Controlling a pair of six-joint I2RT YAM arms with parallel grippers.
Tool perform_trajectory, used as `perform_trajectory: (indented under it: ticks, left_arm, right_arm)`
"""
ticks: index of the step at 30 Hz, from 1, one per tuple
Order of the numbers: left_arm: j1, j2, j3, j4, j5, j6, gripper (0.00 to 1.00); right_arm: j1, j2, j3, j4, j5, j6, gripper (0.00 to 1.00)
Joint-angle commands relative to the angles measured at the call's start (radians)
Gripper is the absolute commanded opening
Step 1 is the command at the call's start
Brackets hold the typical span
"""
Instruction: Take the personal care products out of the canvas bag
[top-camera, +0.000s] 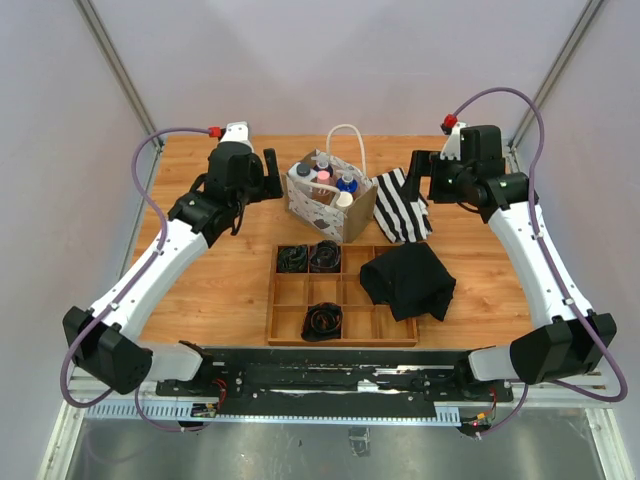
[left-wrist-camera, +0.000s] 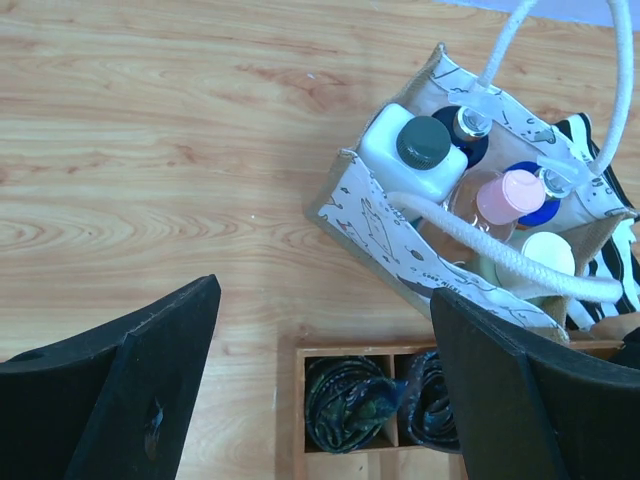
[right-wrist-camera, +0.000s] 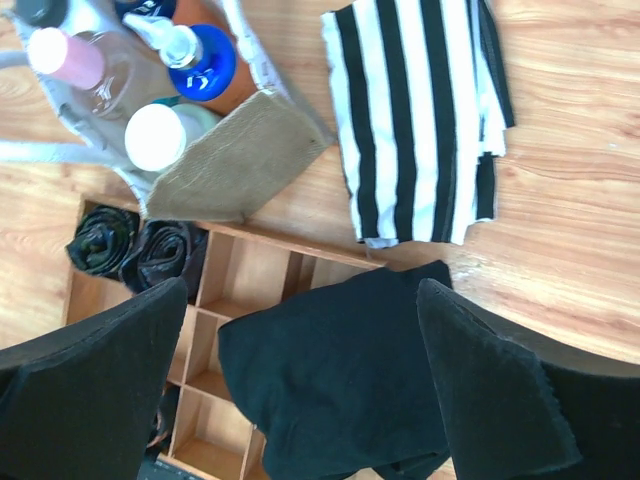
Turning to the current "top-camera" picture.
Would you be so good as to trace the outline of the black white striped cloth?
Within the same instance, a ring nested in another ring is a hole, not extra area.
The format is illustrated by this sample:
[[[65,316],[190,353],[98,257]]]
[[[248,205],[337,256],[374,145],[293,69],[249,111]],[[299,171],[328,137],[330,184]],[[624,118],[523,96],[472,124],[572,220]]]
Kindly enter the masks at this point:
[[[406,181],[402,168],[395,168],[372,179],[377,187],[373,218],[392,244],[425,241],[432,233],[428,219],[428,204],[419,195],[409,202],[401,196]]]

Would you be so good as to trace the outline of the blue pump bottle orange base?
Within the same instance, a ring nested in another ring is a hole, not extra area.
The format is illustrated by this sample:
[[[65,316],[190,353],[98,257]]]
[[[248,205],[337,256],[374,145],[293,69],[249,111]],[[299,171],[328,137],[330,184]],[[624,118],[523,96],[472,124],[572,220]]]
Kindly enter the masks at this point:
[[[336,181],[336,187],[341,192],[347,192],[353,198],[358,196],[359,183],[353,173],[347,170],[340,170]]]

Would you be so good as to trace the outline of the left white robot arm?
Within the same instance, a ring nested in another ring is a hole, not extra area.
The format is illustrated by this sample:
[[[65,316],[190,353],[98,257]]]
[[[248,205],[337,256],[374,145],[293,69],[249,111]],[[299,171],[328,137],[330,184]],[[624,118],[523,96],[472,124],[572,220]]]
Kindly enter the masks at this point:
[[[184,271],[225,231],[238,234],[247,205],[279,199],[283,188],[272,148],[257,155],[246,141],[221,141],[208,162],[207,172],[161,216],[157,239],[111,291],[63,317],[69,346],[63,365],[79,367],[110,392],[129,394],[146,380],[179,380],[195,396],[213,386],[214,371],[194,345],[150,347],[138,338]]]

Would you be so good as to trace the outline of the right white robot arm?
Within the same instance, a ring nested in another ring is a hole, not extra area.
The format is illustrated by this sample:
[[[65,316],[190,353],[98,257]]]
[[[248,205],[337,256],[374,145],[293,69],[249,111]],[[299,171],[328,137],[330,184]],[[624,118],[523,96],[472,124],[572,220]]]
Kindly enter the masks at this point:
[[[507,172],[500,129],[457,123],[442,150],[413,151],[402,195],[417,199],[424,177],[432,202],[477,208],[507,252],[534,326],[507,346],[471,352],[452,377],[455,392],[474,400],[493,380],[535,385],[592,372],[603,357],[598,346],[611,343],[617,326],[593,310],[568,273],[528,176]]]

